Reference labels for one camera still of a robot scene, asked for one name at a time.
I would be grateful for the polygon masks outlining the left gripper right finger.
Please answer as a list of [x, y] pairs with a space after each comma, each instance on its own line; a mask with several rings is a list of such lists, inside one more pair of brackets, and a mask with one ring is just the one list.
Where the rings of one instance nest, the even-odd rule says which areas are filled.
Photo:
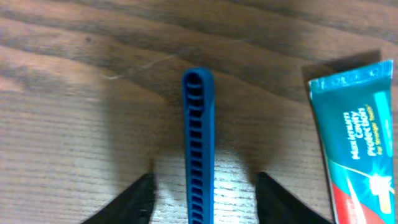
[[331, 224], [265, 172], [257, 175], [256, 203], [260, 224]]

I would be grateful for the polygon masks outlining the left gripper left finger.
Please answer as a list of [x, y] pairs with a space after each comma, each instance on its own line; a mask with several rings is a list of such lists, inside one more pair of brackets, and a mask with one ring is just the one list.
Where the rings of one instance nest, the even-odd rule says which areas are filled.
[[149, 224], [155, 193], [155, 174], [146, 173], [83, 224]]

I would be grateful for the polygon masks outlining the green red toothpaste tube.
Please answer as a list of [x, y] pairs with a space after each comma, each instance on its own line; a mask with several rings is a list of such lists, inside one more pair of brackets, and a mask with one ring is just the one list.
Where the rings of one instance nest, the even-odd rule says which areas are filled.
[[393, 60], [310, 80], [337, 223], [395, 224]]

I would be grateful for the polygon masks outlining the blue disposable razor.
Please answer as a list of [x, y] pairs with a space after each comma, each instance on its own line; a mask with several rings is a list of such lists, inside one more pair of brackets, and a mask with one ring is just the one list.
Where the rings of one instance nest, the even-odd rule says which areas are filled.
[[185, 170], [189, 224], [214, 223], [215, 84], [205, 68], [183, 74]]

